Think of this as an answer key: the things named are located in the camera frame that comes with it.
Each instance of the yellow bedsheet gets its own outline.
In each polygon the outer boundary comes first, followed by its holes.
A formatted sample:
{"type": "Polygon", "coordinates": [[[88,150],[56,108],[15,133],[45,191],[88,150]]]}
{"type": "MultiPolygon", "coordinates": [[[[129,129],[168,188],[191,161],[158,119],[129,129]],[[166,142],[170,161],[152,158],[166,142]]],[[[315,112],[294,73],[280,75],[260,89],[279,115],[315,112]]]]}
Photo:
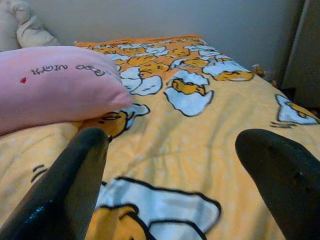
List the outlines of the yellow bedsheet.
{"type": "Polygon", "coordinates": [[[82,126],[115,137],[88,240],[283,239],[235,140],[266,129],[320,158],[319,119],[197,36],[77,46],[112,57],[135,103],[82,126]]]}
{"type": "Polygon", "coordinates": [[[0,137],[0,226],[82,123],[57,123],[0,137]]]}

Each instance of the bedsheet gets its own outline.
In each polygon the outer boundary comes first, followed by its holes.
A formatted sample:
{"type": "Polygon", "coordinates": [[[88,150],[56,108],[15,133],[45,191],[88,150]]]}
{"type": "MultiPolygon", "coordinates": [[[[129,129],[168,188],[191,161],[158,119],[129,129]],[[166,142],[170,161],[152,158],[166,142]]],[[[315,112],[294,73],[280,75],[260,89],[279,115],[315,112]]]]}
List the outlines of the bedsheet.
{"type": "Polygon", "coordinates": [[[0,226],[57,159],[81,124],[37,126],[0,137],[0,226]]]}
{"type": "Polygon", "coordinates": [[[284,238],[235,140],[266,129],[319,158],[318,118],[199,36],[76,45],[115,60],[134,97],[82,126],[115,138],[87,240],[284,238]]]}

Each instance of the gray wall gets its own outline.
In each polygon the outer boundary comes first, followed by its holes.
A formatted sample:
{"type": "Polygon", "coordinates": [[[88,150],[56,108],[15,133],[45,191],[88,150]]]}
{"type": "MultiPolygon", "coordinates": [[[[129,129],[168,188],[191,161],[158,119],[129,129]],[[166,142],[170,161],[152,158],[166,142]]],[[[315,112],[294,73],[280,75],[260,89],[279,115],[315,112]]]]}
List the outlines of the gray wall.
{"type": "Polygon", "coordinates": [[[294,101],[320,108],[320,1],[307,0],[283,88],[296,88],[294,101]]]}
{"type": "Polygon", "coordinates": [[[62,43],[202,35],[270,80],[282,76],[304,0],[27,0],[62,43]]]}

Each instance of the pink pillow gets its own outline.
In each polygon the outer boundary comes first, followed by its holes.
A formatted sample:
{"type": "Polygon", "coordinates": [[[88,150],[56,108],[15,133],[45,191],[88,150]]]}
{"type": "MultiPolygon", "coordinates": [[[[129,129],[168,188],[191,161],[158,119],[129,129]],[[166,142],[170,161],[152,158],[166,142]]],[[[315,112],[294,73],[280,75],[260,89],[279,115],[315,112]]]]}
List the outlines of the pink pillow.
{"type": "Polygon", "coordinates": [[[0,135],[131,104],[115,63],[99,52],[74,46],[0,52],[0,135]]]}

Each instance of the bed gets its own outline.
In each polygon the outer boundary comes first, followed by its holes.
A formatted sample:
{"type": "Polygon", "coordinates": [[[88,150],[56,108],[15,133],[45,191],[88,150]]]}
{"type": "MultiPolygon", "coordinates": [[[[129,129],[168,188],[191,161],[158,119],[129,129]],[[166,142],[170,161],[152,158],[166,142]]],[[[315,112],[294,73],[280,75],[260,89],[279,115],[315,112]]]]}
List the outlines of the bed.
{"type": "Polygon", "coordinates": [[[98,127],[113,141],[87,240],[284,239],[236,138],[265,129],[320,159],[318,118],[198,35],[75,45],[115,61],[133,105],[0,137],[0,225],[73,136],[98,127]]]}

